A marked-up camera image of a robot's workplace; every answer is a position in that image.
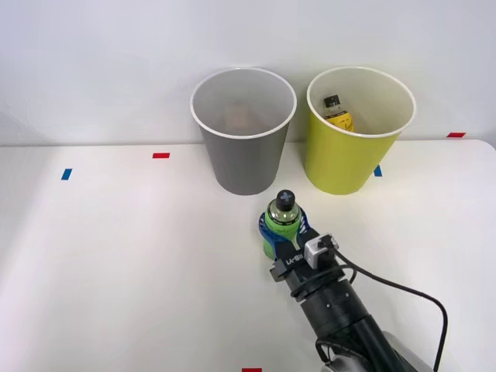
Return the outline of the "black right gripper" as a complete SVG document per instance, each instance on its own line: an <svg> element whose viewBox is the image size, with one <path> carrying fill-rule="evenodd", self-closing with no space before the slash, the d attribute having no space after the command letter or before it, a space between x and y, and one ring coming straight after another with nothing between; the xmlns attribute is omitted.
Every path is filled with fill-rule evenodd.
<svg viewBox="0 0 496 372"><path fill-rule="evenodd" d="M299 250L292 242L295 220L278 222L268 212L264 212L259 218L258 227L264 240L264 253L269 258L275 258L270 273L276 282L285 281L292 294L344 292L343 268L335 256L339 245L329 233L319 235L312 232L304 210L300 211L296 235L297 242L304 242Z"/></svg>

